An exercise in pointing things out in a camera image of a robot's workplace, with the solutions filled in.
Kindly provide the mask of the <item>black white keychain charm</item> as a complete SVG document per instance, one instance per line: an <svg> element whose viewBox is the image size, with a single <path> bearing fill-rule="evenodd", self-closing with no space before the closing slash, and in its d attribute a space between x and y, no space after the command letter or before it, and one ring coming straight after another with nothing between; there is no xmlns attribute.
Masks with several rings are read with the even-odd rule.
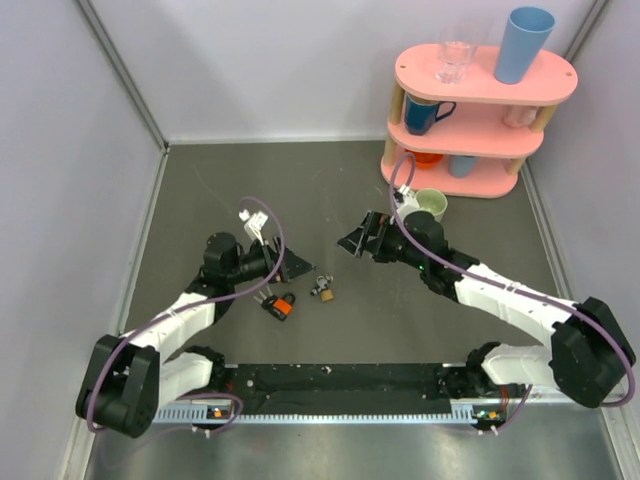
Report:
<svg viewBox="0 0 640 480"><path fill-rule="evenodd" d="M319 275L316 278L315 286L310 291L310 295L317 296L321 292L328 290L332 281L333 277L331 275Z"/></svg>

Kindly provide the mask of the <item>small padlock keys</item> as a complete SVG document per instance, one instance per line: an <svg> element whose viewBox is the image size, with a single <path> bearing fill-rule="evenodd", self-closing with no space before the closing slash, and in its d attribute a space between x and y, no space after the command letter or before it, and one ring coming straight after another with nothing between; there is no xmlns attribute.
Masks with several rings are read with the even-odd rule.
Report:
<svg viewBox="0 0 640 480"><path fill-rule="evenodd" d="M269 286L266 286L264 290L258 289L253 299L258 302L263 309L267 309L277 300L277 296Z"/></svg>

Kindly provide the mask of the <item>orange black hook lock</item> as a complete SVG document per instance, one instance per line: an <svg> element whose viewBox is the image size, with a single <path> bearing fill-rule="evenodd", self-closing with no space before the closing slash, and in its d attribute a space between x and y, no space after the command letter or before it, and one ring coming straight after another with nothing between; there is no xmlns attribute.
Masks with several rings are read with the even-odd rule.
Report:
<svg viewBox="0 0 640 480"><path fill-rule="evenodd" d="M276 296L269 301L267 312L277 320L284 322L291 314L295 302L296 296L293 293Z"/></svg>

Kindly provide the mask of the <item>small brass padlock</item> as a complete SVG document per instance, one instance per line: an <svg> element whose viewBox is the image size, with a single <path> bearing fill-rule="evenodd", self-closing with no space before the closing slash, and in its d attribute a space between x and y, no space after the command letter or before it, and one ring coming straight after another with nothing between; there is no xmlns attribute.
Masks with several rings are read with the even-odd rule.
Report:
<svg viewBox="0 0 640 480"><path fill-rule="evenodd" d="M330 302L334 299L334 294L330 288L330 281L323 279L319 283L319 296L323 303Z"/></svg>

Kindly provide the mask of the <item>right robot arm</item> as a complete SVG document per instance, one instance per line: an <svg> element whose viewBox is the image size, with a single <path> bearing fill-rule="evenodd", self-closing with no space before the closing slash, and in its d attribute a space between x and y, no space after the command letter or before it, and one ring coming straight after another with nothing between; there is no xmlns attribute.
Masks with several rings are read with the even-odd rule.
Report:
<svg viewBox="0 0 640 480"><path fill-rule="evenodd" d="M598 408L608 405L608 396L635 362L606 303L593 297L581 303L557 299L509 281L450 247L442 225L428 212L417 211L398 222L370 211L337 244L356 258L368 254L378 263L413 267L431 292L536 339L533 346L488 342L473 350L463 377L478 395L511 384L539 386Z"/></svg>

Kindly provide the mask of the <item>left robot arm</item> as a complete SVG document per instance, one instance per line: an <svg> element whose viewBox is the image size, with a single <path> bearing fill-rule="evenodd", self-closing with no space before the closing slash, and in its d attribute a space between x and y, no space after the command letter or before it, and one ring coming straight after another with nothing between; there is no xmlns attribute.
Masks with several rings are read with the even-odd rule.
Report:
<svg viewBox="0 0 640 480"><path fill-rule="evenodd" d="M227 374L220 357L204 347L188 347L239 297L236 288L289 283L314 265L283 245L280 237L255 240L243 249L227 232L209 237L203 263L179 298L145 326L121 336L105 335L94 345L75 404L76 415L94 430L141 436L157 411L199 390L216 396Z"/></svg>

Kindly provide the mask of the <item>light green mug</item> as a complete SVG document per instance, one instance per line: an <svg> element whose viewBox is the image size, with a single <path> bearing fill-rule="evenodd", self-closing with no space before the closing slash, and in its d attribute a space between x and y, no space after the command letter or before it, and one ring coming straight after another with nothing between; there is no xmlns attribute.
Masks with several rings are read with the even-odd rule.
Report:
<svg viewBox="0 0 640 480"><path fill-rule="evenodd" d="M431 213L440 222L448 208L448 199L437 189L427 188L416 192L416 201L421 210Z"/></svg>

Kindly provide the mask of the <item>small light blue cup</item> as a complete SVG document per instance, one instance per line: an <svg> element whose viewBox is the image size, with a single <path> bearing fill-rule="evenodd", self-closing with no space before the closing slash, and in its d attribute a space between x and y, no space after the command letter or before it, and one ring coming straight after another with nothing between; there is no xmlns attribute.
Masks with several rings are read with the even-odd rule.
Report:
<svg viewBox="0 0 640 480"><path fill-rule="evenodd" d="M454 178L467 177L477 163L476 156L468 155L451 155L449 158L449 174Z"/></svg>

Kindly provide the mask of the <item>dark blue mug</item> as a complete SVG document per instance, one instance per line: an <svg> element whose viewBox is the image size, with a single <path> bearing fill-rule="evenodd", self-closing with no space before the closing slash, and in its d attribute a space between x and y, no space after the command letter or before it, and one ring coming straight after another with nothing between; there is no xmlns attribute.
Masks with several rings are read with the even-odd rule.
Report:
<svg viewBox="0 0 640 480"><path fill-rule="evenodd" d="M405 127L411 135L424 135L436 123L450 117L456 108L456 102L429 101L406 94L404 104Z"/></svg>

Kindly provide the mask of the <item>pink three-tier shelf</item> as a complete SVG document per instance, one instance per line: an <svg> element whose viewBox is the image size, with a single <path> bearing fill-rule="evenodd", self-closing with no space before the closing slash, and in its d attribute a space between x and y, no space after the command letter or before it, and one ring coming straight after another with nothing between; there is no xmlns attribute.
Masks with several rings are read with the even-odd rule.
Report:
<svg viewBox="0 0 640 480"><path fill-rule="evenodd" d="M436 78L436 44L412 46L397 57L380 164L385 180L402 181L410 176L409 164L402 156L412 150L444 155L435 167L411 176L412 188L435 188L450 196L499 198L515 187L524 161L542 145L544 130L556 107L576 90L578 75L567 60L541 50L519 83L504 84L494 77L498 54L496 46L479 47L457 84L445 84ZM406 94L456 102L457 108L424 135L411 135L403 118ZM537 107L535 121L524 128L506 126L502 117L511 105ZM478 160L467 177L454 178L448 169L451 155L476 156Z"/></svg>

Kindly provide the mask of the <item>pink mug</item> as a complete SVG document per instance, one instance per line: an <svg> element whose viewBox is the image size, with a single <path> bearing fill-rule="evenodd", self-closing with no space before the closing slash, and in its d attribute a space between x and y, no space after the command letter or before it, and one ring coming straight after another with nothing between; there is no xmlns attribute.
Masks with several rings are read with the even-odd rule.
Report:
<svg viewBox="0 0 640 480"><path fill-rule="evenodd" d="M529 127L535 121L537 112L535 106L511 105L504 111L502 121L510 128Z"/></svg>

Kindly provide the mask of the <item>clear drinking glass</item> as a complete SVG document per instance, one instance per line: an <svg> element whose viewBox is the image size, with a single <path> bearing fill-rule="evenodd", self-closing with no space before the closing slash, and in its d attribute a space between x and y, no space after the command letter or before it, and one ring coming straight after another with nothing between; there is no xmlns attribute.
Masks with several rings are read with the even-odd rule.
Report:
<svg viewBox="0 0 640 480"><path fill-rule="evenodd" d="M458 24L443 30L438 42L436 78L445 84L459 83L471 65L477 49L473 27Z"/></svg>

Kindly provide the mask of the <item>light blue tall cup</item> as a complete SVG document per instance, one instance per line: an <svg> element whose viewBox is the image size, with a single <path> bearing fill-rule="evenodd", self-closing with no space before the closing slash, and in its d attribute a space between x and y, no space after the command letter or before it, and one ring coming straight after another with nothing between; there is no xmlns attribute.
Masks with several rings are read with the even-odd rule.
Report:
<svg viewBox="0 0 640 480"><path fill-rule="evenodd" d="M549 11L523 6L511 11L501 41L494 77L504 84L519 83L555 27Z"/></svg>

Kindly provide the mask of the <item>aluminium frame rail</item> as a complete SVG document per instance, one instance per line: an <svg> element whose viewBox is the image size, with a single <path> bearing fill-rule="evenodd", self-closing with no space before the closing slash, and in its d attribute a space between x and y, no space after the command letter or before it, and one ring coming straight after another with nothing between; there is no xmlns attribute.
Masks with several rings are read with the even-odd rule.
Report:
<svg viewBox="0 0 640 480"><path fill-rule="evenodd" d="M614 390L605 398L602 406L606 403L615 403L625 397L623 391L624 384L617 385ZM546 386L533 386L528 397L528 402L542 402L549 404L575 404L575 401L564 395L559 390Z"/></svg>

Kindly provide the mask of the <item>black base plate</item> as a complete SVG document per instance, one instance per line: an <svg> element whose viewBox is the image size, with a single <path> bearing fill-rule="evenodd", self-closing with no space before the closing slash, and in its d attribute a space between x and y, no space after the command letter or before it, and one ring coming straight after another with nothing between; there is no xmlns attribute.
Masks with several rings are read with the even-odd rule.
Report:
<svg viewBox="0 0 640 480"><path fill-rule="evenodd" d="M459 399L503 406L525 391L438 363L239 364L216 366L210 384L189 394L233 394L249 413L432 413Z"/></svg>

